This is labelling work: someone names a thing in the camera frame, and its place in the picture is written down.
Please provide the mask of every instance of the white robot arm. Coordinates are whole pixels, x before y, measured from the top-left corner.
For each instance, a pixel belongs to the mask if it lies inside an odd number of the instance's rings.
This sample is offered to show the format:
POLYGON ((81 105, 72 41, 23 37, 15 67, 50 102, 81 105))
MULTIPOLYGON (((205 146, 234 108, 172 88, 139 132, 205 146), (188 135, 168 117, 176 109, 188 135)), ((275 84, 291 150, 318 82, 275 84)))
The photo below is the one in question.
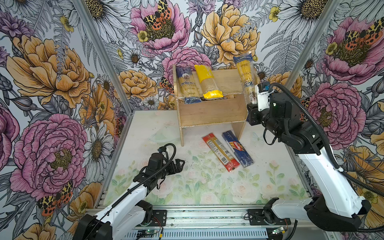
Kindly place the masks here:
POLYGON ((159 179, 183 170, 185 161, 176 159, 174 162, 175 154, 174 144, 168 143, 160 147, 159 152, 153 153, 149 158, 148 166, 142 168, 133 178, 133 183, 126 192, 94 216, 86 214, 79 221, 73 240, 119 240, 127 230, 139 224, 150 224, 155 219, 152 214, 153 206, 144 199, 157 186, 159 179), (168 158, 167 146, 174 148, 171 158, 168 158))
POLYGON ((258 104, 247 106, 249 123, 265 127, 264 139, 267 130, 272 132, 275 135, 272 144, 278 139, 290 146, 306 164, 323 193, 302 200, 272 199, 264 212, 277 218, 310 220, 326 231, 356 231, 361 224, 358 215, 366 214, 371 205, 356 194, 341 174, 344 170, 332 164, 329 155, 333 157, 333 151, 324 141, 325 135, 321 139, 319 132, 322 129, 315 128, 310 122, 301 122, 300 108, 285 93, 270 91, 269 82, 255 87, 258 104))

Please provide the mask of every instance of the yellow pasta package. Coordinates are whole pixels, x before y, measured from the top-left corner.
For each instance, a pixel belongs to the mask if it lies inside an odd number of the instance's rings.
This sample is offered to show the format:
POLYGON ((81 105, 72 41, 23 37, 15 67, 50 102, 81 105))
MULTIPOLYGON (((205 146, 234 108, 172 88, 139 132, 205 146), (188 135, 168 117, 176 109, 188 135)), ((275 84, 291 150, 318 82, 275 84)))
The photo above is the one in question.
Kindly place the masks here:
POLYGON ((240 55, 239 57, 233 57, 233 60, 240 75, 245 102, 247 104, 257 104, 257 96, 255 93, 255 80, 253 78, 253 76, 255 75, 255 70, 253 67, 252 54, 247 53, 240 55))
POLYGON ((195 65, 197 76, 205 99, 223 98, 222 91, 215 83, 211 68, 206 65, 195 65))

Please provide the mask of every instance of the wooden shelf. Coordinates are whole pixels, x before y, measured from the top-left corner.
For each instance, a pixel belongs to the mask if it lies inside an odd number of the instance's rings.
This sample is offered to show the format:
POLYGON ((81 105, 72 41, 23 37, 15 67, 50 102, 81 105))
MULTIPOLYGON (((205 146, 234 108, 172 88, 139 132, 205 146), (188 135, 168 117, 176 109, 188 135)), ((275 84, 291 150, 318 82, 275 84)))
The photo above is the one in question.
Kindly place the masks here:
MULTIPOLYGON (((177 106, 177 117, 181 146, 184 146, 183 128, 213 124, 230 123, 235 136, 240 139, 247 119, 247 105, 237 69, 212 71, 217 87, 228 99, 202 101, 201 103, 185 104, 173 65, 173 82, 177 106)), ((196 72, 192 72, 200 97, 203 96, 196 72)))
POLYGON ((181 127, 194 127, 245 121, 247 109, 244 108, 243 95, 232 99, 203 101, 195 104, 179 103, 181 127))
MULTIPOLYGON (((240 76, 237 69, 226 69, 226 70, 213 70, 212 71, 217 87, 223 92, 223 95, 230 94, 243 94, 243 88, 240 82, 240 76)), ((200 81, 197 77, 196 71, 192 71, 194 81, 197 86, 200 97, 203 96, 201 90, 200 81)), ((174 84, 175 96, 177 98, 184 98, 183 93, 179 89, 179 84, 174 84)))

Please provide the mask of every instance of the pasta package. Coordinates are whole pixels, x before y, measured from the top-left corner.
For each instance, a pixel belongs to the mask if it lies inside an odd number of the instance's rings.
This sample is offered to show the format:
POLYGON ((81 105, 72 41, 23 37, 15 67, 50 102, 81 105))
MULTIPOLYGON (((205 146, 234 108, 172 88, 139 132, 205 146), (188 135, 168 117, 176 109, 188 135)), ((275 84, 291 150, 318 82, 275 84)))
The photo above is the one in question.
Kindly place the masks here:
POLYGON ((242 54, 239 57, 233 57, 233 60, 240 75, 245 102, 247 104, 257 104, 255 80, 253 78, 253 76, 255 75, 255 70, 253 67, 252 54, 242 54))
POLYGON ((224 167, 228 172, 237 168, 240 163, 232 156, 232 154, 224 147, 224 145, 215 137, 213 133, 210 133, 203 137, 205 143, 215 153, 216 157, 219 158, 224 167))
POLYGON ((176 67, 177 80, 180 83, 181 93, 184 95, 184 103, 200 103, 201 99, 197 91, 196 83, 190 67, 176 67))
POLYGON ((223 98, 222 91, 216 85, 211 68, 206 65, 195 65, 196 73, 205 99, 223 98))
POLYGON ((239 142, 231 130, 224 132, 222 137, 243 167, 248 167, 254 164, 254 161, 249 153, 245 150, 243 145, 239 142))

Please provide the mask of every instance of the barilla pasta box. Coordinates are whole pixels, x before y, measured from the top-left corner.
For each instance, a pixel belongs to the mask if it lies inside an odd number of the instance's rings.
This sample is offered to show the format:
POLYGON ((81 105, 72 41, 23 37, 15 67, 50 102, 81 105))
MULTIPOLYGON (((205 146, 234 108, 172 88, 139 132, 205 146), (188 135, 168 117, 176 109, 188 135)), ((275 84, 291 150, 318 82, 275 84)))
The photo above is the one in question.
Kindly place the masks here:
POLYGON ((231 130, 224 132, 222 136, 243 167, 248 167, 254 164, 251 156, 248 154, 248 152, 245 150, 243 145, 239 142, 231 130))

